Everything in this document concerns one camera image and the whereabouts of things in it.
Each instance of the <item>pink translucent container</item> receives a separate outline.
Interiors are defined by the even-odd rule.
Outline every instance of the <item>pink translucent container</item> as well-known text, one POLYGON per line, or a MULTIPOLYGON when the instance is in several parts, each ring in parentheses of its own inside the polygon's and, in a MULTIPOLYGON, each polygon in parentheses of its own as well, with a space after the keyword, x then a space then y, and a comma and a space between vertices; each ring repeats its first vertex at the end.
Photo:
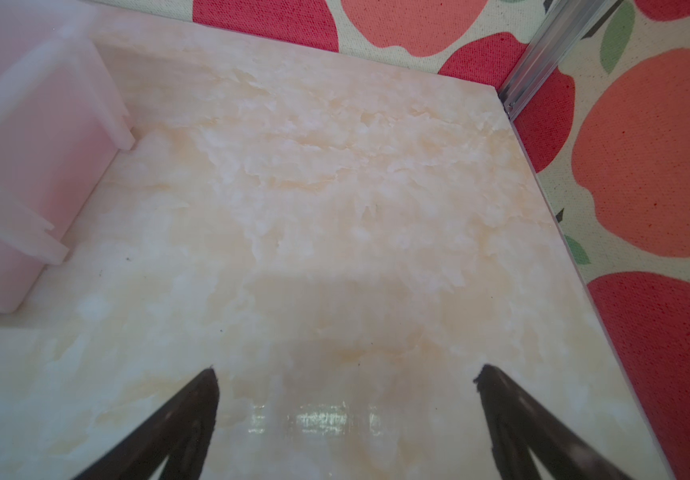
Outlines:
POLYGON ((88 32, 95 7, 0 0, 0 312, 22 302, 118 149, 129 112, 88 32))

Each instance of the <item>white marble surface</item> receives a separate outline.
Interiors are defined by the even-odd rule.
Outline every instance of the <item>white marble surface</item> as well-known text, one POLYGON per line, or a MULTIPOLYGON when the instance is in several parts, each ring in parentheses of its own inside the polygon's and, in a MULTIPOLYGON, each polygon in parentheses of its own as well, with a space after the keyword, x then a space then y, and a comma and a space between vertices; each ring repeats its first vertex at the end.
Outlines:
POLYGON ((71 477, 207 366, 203 478, 498 478, 485 362, 667 476, 491 87, 104 15, 138 143, 0 315, 0 478, 71 477))

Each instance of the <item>red apple print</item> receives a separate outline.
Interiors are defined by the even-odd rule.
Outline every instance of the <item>red apple print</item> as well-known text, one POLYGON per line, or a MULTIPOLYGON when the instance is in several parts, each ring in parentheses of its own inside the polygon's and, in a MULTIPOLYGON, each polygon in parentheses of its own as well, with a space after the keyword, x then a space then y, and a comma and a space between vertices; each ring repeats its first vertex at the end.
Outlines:
POLYGON ((599 223, 660 256, 690 256, 690 49, 618 78, 582 122, 572 173, 599 223))
POLYGON ((545 169, 570 136, 575 115, 575 81, 558 68, 513 120, 535 172, 545 169))
POLYGON ((690 480, 690 283, 626 272, 588 290, 676 477, 690 480))
POLYGON ((342 0, 353 25, 375 47, 399 45, 415 57, 443 51, 470 28, 487 0, 342 0))
POLYGON ((439 75, 502 86, 526 50, 526 44, 508 32, 495 33, 460 47, 446 60, 439 75))
POLYGON ((339 52, 324 0, 194 0, 193 22, 339 52))
POLYGON ((690 16, 690 0, 636 0, 641 13, 660 22, 690 16))

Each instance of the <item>patterned fabric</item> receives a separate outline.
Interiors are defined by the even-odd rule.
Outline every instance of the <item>patterned fabric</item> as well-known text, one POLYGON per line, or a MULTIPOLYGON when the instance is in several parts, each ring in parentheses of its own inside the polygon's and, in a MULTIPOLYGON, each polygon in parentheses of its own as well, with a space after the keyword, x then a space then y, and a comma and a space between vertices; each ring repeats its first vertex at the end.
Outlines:
MULTIPOLYGON (((99 0, 499 87, 551 0, 99 0)), ((618 0, 515 120, 638 398, 690 479, 690 0, 618 0)))
POLYGON ((609 338, 690 479, 690 1, 621 0, 515 120, 609 338))
POLYGON ((95 0, 495 87, 552 0, 95 0))

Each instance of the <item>white bin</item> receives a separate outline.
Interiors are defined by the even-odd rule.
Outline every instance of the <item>white bin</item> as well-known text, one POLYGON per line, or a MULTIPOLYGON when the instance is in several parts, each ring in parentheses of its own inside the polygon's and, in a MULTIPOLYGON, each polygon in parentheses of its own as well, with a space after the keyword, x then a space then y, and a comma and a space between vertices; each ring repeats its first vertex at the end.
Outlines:
POLYGON ((0 312, 22 302, 118 149, 129 112, 74 0, 0 0, 0 312))

